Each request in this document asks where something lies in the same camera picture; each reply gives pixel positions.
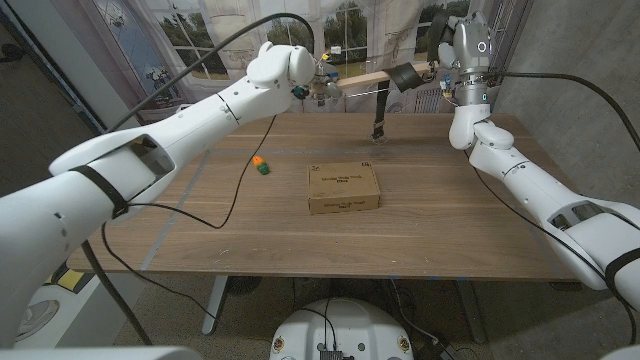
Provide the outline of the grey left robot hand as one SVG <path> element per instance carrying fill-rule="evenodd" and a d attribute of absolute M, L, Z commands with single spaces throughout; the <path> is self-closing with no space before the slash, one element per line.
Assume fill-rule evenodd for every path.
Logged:
<path fill-rule="evenodd" d="M 295 86 L 292 94 L 299 100 L 311 99 L 318 107 L 322 107 L 327 100 L 337 100 L 343 95 L 337 85 L 338 80 L 337 67 L 326 60 L 318 60 L 312 81 L 307 85 Z"/>

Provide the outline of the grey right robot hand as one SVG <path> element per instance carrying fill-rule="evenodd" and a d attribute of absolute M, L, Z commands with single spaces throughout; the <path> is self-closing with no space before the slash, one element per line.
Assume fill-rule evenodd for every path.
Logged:
<path fill-rule="evenodd" d="M 455 97 L 459 106 L 489 104 L 484 75 L 489 70 L 491 55 L 491 31 L 482 12 L 466 17 L 444 14 L 438 57 L 447 69 L 458 72 Z"/>

